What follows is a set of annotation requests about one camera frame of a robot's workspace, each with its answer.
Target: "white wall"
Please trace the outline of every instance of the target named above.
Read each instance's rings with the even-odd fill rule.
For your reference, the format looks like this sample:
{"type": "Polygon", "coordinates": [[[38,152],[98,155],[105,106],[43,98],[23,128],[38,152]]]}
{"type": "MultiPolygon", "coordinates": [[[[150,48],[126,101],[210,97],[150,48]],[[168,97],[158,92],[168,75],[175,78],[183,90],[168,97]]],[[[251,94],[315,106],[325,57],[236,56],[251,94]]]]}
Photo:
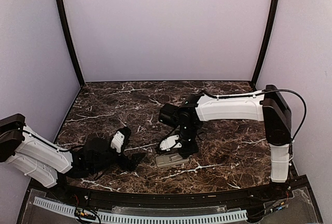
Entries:
{"type": "Polygon", "coordinates": [[[251,80],[271,0],[64,0],[86,81],[251,80]]]}
{"type": "MultiPolygon", "coordinates": [[[[326,223],[332,220],[332,0],[279,0],[258,88],[273,83],[305,98],[308,116],[295,143],[295,165],[307,174],[326,223]]],[[[301,102],[288,97],[293,130],[301,102]]]]}
{"type": "MultiPolygon", "coordinates": [[[[54,139],[79,85],[55,0],[0,0],[0,119],[15,113],[54,139]]],[[[16,223],[29,178],[0,164],[1,223],[16,223]]]]}

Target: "brown marble surface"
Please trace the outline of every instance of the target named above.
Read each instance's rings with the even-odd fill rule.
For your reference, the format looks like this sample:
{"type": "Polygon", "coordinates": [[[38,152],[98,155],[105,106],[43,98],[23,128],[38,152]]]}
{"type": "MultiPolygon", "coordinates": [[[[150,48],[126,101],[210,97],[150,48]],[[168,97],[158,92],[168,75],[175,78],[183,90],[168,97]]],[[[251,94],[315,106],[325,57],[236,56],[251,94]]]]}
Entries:
{"type": "Polygon", "coordinates": [[[97,181],[70,179],[71,185],[127,193],[202,193],[267,184],[270,151],[264,124],[251,120],[205,122],[206,139],[200,152],[184,167],[155,165],[156,144],[171,128],[158,122],[165,103],[180,105],[190,94],[206,89],[212,94],[250,92],[247,82],[142,81],[87,83],[75,101],[57,139],[65,148],[95,136],[110,138],[118,128],[132,130],[126,155],[146,152],[135,172],[112,166],[97,181]]]}

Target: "white cable tray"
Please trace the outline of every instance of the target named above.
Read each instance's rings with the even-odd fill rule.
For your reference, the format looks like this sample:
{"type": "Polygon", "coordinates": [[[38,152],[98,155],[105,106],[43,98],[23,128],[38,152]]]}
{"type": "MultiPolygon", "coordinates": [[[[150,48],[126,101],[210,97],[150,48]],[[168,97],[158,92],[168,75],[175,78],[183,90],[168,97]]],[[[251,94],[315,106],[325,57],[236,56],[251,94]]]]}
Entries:
{"type": "MultiPolygon", "coordinates": [[[[75,207],[66,204],[53,202],[44,198],[35,197],[33,203],[36,206],[55,212],[59,215],[75,218],[75,207]]],[[[232,223],[241,220],[247,220],[247,211],[234,211],[229,213],[186,216],[186,217],[150,217],[150,216],[131,216],[117,215],[99,211],[98,216],[102,223],[119,223],[119,224],[222,224],[232,223]]]]}

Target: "black frame edge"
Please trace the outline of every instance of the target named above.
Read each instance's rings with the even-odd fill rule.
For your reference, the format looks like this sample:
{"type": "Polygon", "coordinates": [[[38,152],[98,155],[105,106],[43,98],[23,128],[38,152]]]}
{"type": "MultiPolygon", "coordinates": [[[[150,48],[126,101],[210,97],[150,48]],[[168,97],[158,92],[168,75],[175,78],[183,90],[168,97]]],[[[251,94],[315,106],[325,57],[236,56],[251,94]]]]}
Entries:
{"type": "Polygon", "coordinates": [[[72,64],[73,64],[73,67],[74,67],[74,70],[75,70],[77,80],[78,80],[80,86],[82,87],[82,86],[84,86],[85,82],[84,82],[82,71],[79,67],[78,60],[77,60],[77,56],[76,56],[72,36],[71,36],[70,30],[69,30],[69,25],[68,25],[68,21],[67,21],[66,12],[65,12],[65,9],[64,9],[63,0],[56,0],[56,1],[57,1],[59,17],[60,17],[60,21],[61,21],[61,25],[62,25],[62,31],[63,31],[63,35],[64,35],[64,38],[65,38],[66,43],[67,43],[69,55],[70,55],[71,60],[72,60],[72,64]]]}
{"type": "Polygon", "coordinates": [[[266,23],[263,41],[262,41],[260,52],[258,55],[253,78],[251,79],[251,83],[254,87],[257,84],[258,77],[259,77],[261,68],[263,66],[264,58],[266,56],[266,51],[269,46],[269,41],[270,41],[272,29],[273,29],[273,23],[274,23],[277,5],[278,5],[278,0],[271,0],[270,11],[269,11],[269,16],[268,16],[268,21],[266,23]]]}
{"type": "Polygon", "coordinates": [[[58,137],[59,137],[60,132],[61,132],[61,130],[62,130],[62,127],[63,127],[63,125],[66,123],[66,120],[67,120],[67,118],[68,118],[68,115],[69,115],[69,113],[71,112],[71,110],[72,110],[72,108],[73,108],[73,106],[74,106],[74,104],[75,104],[75,102],[76,102],[76,100],[77,100],[77,97],[78,97],[79,94],[81,93],[82,89],[83,89],[83,86],[81,86],[81,87],[79,88],[79,90],[78,90],[78,92],[77,92],[77,94],[76,94],[76,96],[75,96],[75,98],[74,98],[74,100],[73,100],[73,102],[72,102],[70,108],[68,109],[68,111],[67,111],[67,113],[66,113],[66,116],[64,117],[64,119],[63,119],[63,121],[62,121],[62,123],[61,123],[61,126],[60,126],[60,128],[59,128],[59,130],[58,130],[58,133],[57,133],[57,135],[56,135],[56,137],[55,137],[53,143],[57,144],[57,140],[58,140],[58,137]]]}
{"type": "Polygon", "coordinates": [[[252,88],[253,92],[257,91],[256,85],[249,81],[249,86],[252,88]]]}
{"type": "MultiPolygon", "coordinates": [[[[323,223],[323,219],[318,208],[315,196],[313,194],[310,182],[306,175],[298,176],[290,180],[291,190],[307,187],[313,207],[319,223],[323,223]]],[[[80,199],[79,206],[90,207],[92,209],[107,209],[111,210],[114,206],[131,206],[131,207],[153,207],[161,208],[160,205],[155,204],[156,201],[162,200],[165,204],[162,208],[188,208],[188,207],[203,207],[203,206],[218,206],[227,205],[230,208],[253,209],[261,207],[264,201],[258,202],[248,198],[252,192],[266,191],[270,185],[260,185],[251,188],[219,191],[210,193],[197,193],[197,194],[136,194],[136,193],[119,193],[94,189],[80,188],[76,186],[63,186],[61,190],[67,192],[74,192],[80,199]],[[178,201],[184,200],[185,205],[179,205],[178,201]]],[[[39,182],[34,179],[31,180],[27,192],[25,194],[23,203],[21,205],[19,218],[17,224],[20,224],[24,214],[25,206],[29,198],[30,190],[37,189],[47,193],[46,197],[56,199],[54,188],[46,189],[39,182]]]]}
{"type": "Polygon", "coordinates": [[[106,81],[87,81],[86,83],[109,83],[109,82],[177,82],[177,81],[218,81],[218,82],[247,82],[251,86],[250,80],[106,80],[106,81]]]}

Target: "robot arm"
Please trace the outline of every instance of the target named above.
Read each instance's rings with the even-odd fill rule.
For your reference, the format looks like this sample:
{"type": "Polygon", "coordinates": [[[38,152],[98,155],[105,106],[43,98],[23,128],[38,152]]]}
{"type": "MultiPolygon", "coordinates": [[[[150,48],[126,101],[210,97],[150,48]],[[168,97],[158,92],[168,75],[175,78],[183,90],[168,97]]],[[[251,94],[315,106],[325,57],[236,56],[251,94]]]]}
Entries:
{"type": "Polygon", "coordinates": [[[79,150],[65,150],[39,136],[25,125],[23,115],[16,114],[0,120],[0,162],[12,164],[46,188],[57,184],[58,173],[71,178],[88,177],[113,163],[132,171],[144,154],[133,154],[132,159],[123,154],[130,134],[125,127],[111,141],[94,138],[77,147],[79,150]]]}
{"type": "Polygon", "coordinates": [[[160,152],[178,148],[187,158],[198,152],[197,130],[202,123],[218,119],[251,119],[264,121],[266,139],[271,147],[271,180],[284,183],[288,177],[291,138],[291,109],[278,92],[268,85],[264,91],[245,94],[210,95],[206,92],[192,95],[180,106],[165,104],[159,121],[173,128],[177,135],[168,136],[158,146],[160,152]]]}

